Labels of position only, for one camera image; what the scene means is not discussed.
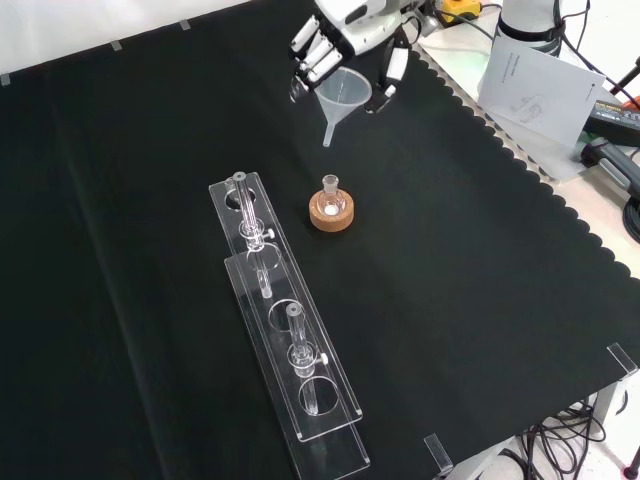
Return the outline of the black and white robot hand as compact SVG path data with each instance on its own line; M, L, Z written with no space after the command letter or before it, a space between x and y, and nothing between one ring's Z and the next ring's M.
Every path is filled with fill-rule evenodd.
M395 95L409 61L411 42L404 25L424 12L422 1L317 1L313 15L289 44L295 62L290 98L314 92L354 57L385 49L378 83L365 105L368 113L383 109Z

